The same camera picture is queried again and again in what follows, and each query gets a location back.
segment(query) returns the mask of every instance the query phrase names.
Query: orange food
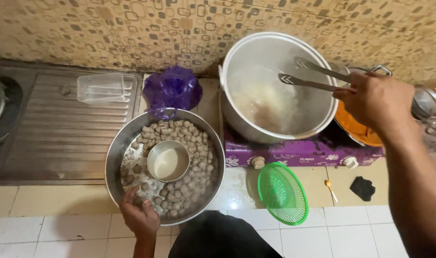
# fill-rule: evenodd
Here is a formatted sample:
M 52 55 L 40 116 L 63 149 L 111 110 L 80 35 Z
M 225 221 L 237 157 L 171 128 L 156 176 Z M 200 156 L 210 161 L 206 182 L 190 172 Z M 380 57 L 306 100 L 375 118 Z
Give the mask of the orange food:
M 342 101 L 339 101 L 337 112 L 334 117 L 342 126 L 342 128 L 344 128 L 356 140 L 359 140 L 369 146 L 383 146 L 382 140 L 379 138 L 376 132 L 357 122 L 352 115 L 350 115 L 350 113 L 345 111 L 345 106 Z

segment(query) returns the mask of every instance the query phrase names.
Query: purple plastic bag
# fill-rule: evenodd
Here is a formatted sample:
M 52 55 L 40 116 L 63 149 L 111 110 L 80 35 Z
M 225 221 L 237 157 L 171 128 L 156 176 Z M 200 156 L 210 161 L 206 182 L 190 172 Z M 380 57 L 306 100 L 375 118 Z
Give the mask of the purple plastic bag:
M 191 69 L 175 65 L 163 73 L 153 73 L 145 80 L 143 94 L 148 99 L 148 112 L 158 119 L 171 119 L 176 109 L 191 110 L 202 99 L 202 87 Z M 165 108 L 175 108 L 173 115 Z

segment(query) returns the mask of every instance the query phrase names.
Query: orange spoon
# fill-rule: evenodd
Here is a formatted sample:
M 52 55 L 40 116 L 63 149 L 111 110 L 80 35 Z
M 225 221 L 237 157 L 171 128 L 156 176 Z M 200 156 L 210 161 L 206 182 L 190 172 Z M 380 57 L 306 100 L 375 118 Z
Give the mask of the orange spoon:
M 329 188 L 329 191 L 333 195 L 334 200 L 337 202 L 336 195 L 334 194 L 333 190 L 331 189 L 331 181 L 325 180 L 325 185 Z

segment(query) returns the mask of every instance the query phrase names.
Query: person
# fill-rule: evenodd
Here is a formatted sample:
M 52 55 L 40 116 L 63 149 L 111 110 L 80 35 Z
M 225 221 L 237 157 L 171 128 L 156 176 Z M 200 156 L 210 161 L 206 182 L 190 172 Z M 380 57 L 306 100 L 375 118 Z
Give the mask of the person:
M 349 91 L 333 97 L 384 142 L 387 155 L 389 205 L 410 257 L 436 257 L 436 167 L 423 145 L 410 108 L 414 87 L 392 77 L 352 73 Z M 120 205 L 126 225 L 135 233 L 134 258 L 152 258 L 160 218 L 149 200 L 143 210 L 132 205 L 138 187 L 127 191 Z M 280 257 L 246 223 L 218 212 L 204 212 L 188 222 L 177 237 L 170 258 Z

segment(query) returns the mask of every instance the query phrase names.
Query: metal strainer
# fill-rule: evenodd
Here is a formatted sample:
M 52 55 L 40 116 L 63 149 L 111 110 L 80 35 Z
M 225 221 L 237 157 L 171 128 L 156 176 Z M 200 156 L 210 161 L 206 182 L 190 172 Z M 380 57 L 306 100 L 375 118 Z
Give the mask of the metal strainer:
M 267 210 L 278 221 L 295 226 L 309 214 L 307 197 L 296 175 L 285 165 L 272 162 L 261 169 L 258 192 Z

